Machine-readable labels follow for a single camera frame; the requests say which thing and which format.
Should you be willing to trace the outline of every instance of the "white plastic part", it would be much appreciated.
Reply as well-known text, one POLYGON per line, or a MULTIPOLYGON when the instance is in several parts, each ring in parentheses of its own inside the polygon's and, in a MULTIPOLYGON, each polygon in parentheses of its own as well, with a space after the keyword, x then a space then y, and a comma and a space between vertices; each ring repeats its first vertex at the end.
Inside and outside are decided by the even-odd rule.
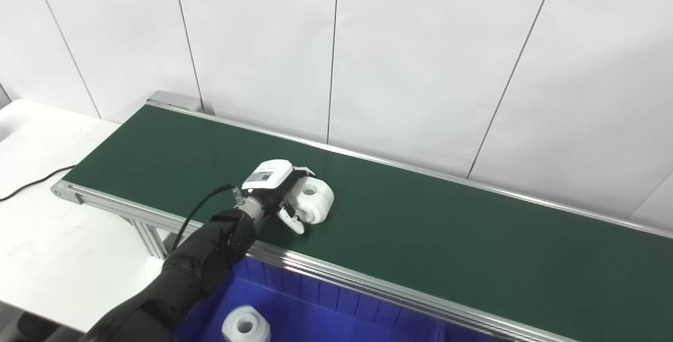
POLYGON ((271 327, 255 308, 243 305, 224 319, 222 335, 227 342, 269 342, 271 327))
POLYGON ((285 208, 281 208, 281 210, 278 211, 278 217, 281 219, 282 222, 284 222, 287 226, 290 227, 290 229, 294 230, 296 234, 303 234, 304 229, 303 229, 303 224, 301 223, 301 220, 297 216, 291 216, 288 213, 288 210, 285 208))
POLYGON ((272 159, 262 162, 248 176, 241 189, 273 189, 283 183, 292 172, 292 164, 285 159, 272 159))
POLYGON ((327 218, 334 202, 334 192, 322 180, 307 176, 297 181, 286 199, 303 222, 319 224, 327 218))

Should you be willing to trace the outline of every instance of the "blue bin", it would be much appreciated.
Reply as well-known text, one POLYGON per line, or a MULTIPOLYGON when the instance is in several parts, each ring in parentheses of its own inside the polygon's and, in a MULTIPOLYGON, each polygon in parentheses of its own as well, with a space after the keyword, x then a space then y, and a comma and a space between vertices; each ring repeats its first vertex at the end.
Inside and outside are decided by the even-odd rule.
POLYGON ((176 333, 178 342, 222 342, 221 327, 249 304, 271 325, 272 342, 497 342, 468 328, 246 258, 176 333))

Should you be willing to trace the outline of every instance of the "robotic arm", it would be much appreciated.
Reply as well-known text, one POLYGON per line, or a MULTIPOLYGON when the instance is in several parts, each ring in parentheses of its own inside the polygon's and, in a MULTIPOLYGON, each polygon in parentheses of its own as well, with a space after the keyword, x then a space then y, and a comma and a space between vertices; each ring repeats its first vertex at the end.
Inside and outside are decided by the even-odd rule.
POLYGON ((151 284, 109 311, 80 342, 172 342, 187 314, 245 258, 259 220, 276 214, 303 234, 303 223, 324 220, 334 200, 332 189, 308 168, 281 159, 260 164, 242 189, 234 193, 233 209, 217 213, 185 239, 151 284))

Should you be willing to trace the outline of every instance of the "power cord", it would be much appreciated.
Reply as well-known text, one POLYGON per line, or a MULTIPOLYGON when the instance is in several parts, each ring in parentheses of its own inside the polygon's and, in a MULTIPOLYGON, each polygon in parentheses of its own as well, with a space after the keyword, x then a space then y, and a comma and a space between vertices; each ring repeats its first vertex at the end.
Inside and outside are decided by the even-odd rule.
POLYGON ((5 200, 9 200, 10 198, 14 197, 15 194, 20 193, 21 191, 23 191, 24 189, 28 188, 29 186, 34 186, 35 184, 42 183, 43 181, 46 181, 46 180, 49 179, 50 177, 55 176, 55 175, 58 174, 59 172, 64 172, 64 171, 66 171, 66 170, 72 169, 73 167, 75 167, 75 165, 68 166, 68 167, 63 167, 63 168, 59 168, 58 170, 56 170, 56 171, 52 172, 51 174, 49 174, 49 175, 43 177, 42 179, 36 180, 36 181, 34 181, 34 182, 31 182, 31 183, 26 184, 25 186, 19 187, 19 189, 17 189, 16 191, 10 193, 9 196, 5 196, 5 197, 3 197, 3 198, 0 198, 0 202, 5 201, 5 200))
POLYGON ((215 189, 211 193, 208 194, 208 196, 205 196, 203 200, 197 205, 194 210, 192 210, 192 213, 189 213, 187 218, 185 219, 185 222, 182 223, 182 227, 180 227, 180 231, 178 232, 178 236, 175 238, 175 242, 173 242, 173 248, 171 249, 172 251, 175 251, 176 248, 178 248, 178 244, 180 244, 180 240, 182 239, 182 235, 185 233, 185 229, 187 229, 187 225, 189 222, 192 220, 195 214, 197 214, 197 211, 206 203, 206 201, 209 200, 209 198, 213 197, 214 195, 218 193, 223 193, 225 191, 229 191, 231 189, 234 189, 234 186, 231 184, 226 184, 225 186, 221 186, 220 188, 215 189))

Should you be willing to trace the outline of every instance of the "white object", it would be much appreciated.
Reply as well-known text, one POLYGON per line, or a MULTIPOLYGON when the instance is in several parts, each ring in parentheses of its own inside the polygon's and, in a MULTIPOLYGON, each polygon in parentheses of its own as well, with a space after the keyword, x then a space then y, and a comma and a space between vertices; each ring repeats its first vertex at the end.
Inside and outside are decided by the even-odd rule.
MULTIPOLYGON (((76 164, 117 127, 15 100, 0 109, 0 196, 76 164)), ((144 289, 163 262, 118 215, 54 196, 49 188, 64 175, 0 203, 0 301, 87 331, 144 289)))
POLYGON ((290 215, 286 208, 281 208, 278 212, 278 217, 284 224, 290 227, 296 234, 303 234, 304 228, 298 216, 290 215))
POLYGON ((241 189, 273 189, 283 183, 292 172, 293 167, 289 160, 272 159, 262 162, 248 176, 241 189))
POLYGON ((308 176, 299 179, 286 199, 303 222, 319 224, 327 218, 334 202, 334 192, 327 183, 308 176))
POLYGON ((269 342, 271 327, 259 311, 243 305, 224 319, 222 335, 227 342, 269 342))

